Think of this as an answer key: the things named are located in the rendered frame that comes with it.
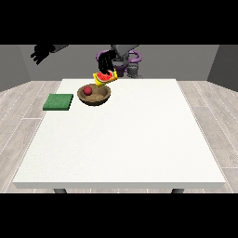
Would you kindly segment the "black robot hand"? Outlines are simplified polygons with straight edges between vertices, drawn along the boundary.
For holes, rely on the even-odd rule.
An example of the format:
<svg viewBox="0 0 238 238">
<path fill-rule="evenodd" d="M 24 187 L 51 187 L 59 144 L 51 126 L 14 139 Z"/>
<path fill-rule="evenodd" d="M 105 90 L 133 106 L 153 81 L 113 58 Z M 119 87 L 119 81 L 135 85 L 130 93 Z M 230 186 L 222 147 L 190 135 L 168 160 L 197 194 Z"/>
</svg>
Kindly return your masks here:
<svg viewBox="0 0 238 238">
<path fill-rule="evenodd" d="M 114 50 L 109 50 L 99 56 L 99 70 L 103 74 L 109 74 L 113 71 L 112 61 L 116 58 L 116 52 Z"/>
<path fill-rule="evenodd" d="M 45 58 L 55 50 L 53 45 L 36 45 L 31 55 L 33 61 L 39 65 Z"/>
</svg>

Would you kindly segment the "brown wooden bowl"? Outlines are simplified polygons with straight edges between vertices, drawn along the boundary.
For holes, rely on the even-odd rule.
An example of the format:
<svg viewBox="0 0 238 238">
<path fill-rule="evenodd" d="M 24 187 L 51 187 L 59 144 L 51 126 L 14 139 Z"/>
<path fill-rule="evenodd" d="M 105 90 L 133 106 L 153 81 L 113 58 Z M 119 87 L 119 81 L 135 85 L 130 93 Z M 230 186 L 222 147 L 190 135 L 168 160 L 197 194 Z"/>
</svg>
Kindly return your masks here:
<svg viewBox="0 0 238 238">
<path fill-rule="evenodd" d="M 92 93 L 87 96 L 84 88 L 90 86 Z M 81 86 L 77 91 L 78 98 L 88 106 L 99 106 L 105 103 L 111 95 L 111 89 L 108 86 L 97 87 L 95 84 Z"/>
</svg>

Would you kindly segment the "green square pad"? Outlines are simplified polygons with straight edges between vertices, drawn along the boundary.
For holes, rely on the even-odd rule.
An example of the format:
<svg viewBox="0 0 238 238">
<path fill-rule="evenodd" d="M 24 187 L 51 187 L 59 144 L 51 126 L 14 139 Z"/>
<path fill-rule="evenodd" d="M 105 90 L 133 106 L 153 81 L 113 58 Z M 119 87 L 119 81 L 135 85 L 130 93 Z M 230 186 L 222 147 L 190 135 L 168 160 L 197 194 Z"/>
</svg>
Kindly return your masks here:
<svg viewBox="0 0 238 238">
<path fill-rule="evenodd" d="M 50 94 L 43 106 L 44 111 L 68 111 L 73 94 Z"/>
</svg>

